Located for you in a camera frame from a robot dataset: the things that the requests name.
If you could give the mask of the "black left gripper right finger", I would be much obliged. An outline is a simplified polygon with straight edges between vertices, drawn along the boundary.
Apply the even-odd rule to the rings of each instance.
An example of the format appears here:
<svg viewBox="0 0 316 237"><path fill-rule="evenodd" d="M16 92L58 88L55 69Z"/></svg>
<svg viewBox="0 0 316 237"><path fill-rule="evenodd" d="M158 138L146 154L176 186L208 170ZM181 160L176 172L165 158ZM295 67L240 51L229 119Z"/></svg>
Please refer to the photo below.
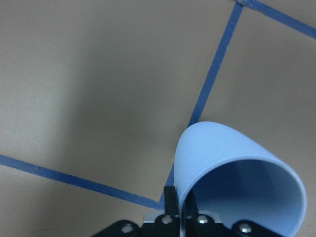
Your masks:
<svg viewBox="0 0 316 237"><path fill-rule="evenodd" d="M182 231L185 237L198 236L198 207L193 192L189 192L182 207Z"/></svg>

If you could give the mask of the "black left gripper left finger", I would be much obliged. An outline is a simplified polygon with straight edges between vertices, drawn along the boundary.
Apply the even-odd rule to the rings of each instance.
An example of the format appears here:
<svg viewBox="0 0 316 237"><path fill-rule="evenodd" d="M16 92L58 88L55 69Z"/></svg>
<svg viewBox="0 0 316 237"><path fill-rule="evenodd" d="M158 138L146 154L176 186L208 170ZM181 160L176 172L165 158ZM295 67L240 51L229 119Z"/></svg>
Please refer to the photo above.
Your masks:
<svg viewBox="0 0 316 237"><path fill-rule="evenodd" d="M174 186L164 187L163 227L166 237L178 237L180 235L180 214L178 197Z"/></svg>

